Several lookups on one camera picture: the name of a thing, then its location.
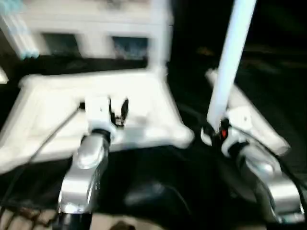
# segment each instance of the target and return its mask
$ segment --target black grip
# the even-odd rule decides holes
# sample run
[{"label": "black grip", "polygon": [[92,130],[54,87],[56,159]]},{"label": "black grip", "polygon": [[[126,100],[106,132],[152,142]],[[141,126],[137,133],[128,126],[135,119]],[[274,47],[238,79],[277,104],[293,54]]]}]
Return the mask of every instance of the black grip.
[{"label": "black grip", "polygon": [[52,224],[53,230],[89,230],[92,222],[92,214],[60,213]]}]

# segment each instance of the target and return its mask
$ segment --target white pole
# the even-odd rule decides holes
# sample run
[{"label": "white pole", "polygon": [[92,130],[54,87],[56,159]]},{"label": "white pole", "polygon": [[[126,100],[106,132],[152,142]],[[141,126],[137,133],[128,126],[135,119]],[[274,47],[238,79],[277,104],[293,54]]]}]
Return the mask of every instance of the white pole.
[{"label": "white pole", "polygon": [[235,0],[232,9],[218,68],[218,77],[214,84],[207,114],[207,121],[215,131],[218,130],[220,121],[226,112],[227,101],[234,84],[256,1]]}]

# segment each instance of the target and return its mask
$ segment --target white platform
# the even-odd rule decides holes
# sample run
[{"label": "white platform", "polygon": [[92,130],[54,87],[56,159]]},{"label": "white platform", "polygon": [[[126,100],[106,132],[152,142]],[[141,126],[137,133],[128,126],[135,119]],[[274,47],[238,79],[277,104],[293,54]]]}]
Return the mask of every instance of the white platform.
[{"label": "white platform", "polygon": [[[120,110],[128,97],[126,127],[110,151],[174,145],[186,148],[193,132],[183,125],[162,70],[128,70],[60,76],[26,76],[21,92],[4,125],[0,139],[0,173],[25,163],[50,133],[86,96],[106,96]],[[35,161],[68,158],[87,133],[84,112],[79,112],[46,145]]]}]

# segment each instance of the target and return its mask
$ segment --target white plastic stand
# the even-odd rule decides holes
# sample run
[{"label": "white plastic stand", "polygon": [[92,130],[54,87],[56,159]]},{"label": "white plastic stand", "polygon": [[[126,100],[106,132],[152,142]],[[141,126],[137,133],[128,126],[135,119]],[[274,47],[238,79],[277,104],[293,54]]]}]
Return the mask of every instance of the white plastic stand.
[{"label": "white plastic stand", "polygon": [[[255,4],[256,0],[236,0],[234,3],[219,68],[206,73],[213,85],[207,121],[218,131],[221,119],[228,117],[232,125],[251,133],[276,154],[283,154],[289,149],[288,143],[234,85]],[[203,130],[201,139],[207,145],[212,144]]]},{"label": "white plastic stand", "polygon": [[[125,128],[118,130],[110,151],[174,145],[186,148],[193,132],[182,123],[168,86],[157,75],[165,72],[127,70],[61,76],[28,76],[1,133],[0,173],[25,163],[50,133],[86,97],[110,96],[120,114],[129,99]],[[47,144],[34,161],[71,156],[88,132],[85,113],[78,113]]]}]

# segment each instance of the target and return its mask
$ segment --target wire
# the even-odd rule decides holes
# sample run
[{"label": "wire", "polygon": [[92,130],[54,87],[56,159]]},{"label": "wire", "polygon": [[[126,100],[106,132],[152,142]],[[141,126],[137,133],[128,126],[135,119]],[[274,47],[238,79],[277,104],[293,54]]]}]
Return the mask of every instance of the wire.
[{"label": "wire", "polygon": [[13,179],[11,180],[11,183],[8,187],[8,189],[5,191],[4,196],[1,200],[0,203],[0,219],[1,216],[4,212],[4,208],[3,205],[6,203],[7,199],[9,198],[9,196],[11,195],[11,192],[17,182],[17,180],[20,178],[20,176],[23,174],[23,172],[25,171],[25,169],[28,167],[28,165],[31,163],[31,161],[33,161],[33,159],[35,157],[38,156],[38,154],[41,152],[41,150],[46,146],[46,144],[48,144],[54,137],[55,135],[64,127],[66,126],[71,119],[73,119],[73,117],[78,113],[80,106],[74,110],[47,138],[46,140],[40,145],[40,147],[32,154],[32,156],[29,158],[29,160],[23,164],[19,170],[15,173]]},{"label": "wire", "polygon": [[262,147],[264,147],[264,149],[266,151],[268,151],[268,153],[270,153],[280,164],[282,170],[285,172],[285,174],[293,181],[293,183],[295,184],[299,197],[301,199],[301,203],[302,203],[302,207],[304,210],[304,216],[305,216],[305,222],[307,221],[307,203],[303,194],[303,191],[301,189],[301,187],[303,187],[304,189],[307,190],[307,185],[301,181],[299,178],[297,178],[292,172],[291,170],[288,168],[288,166],[286,166],[286,164],[284,163],[284,161],[277,156],[272,150],[270,150],[264,143],[262,143],[260,140],[258,140],[254,135],[236,127],[236,126],[231,126],[231,128],[243,133],[244,135],[250,137],[251,139],[253,139],[254,141],[256,141],[257,143],[259,143]]}]

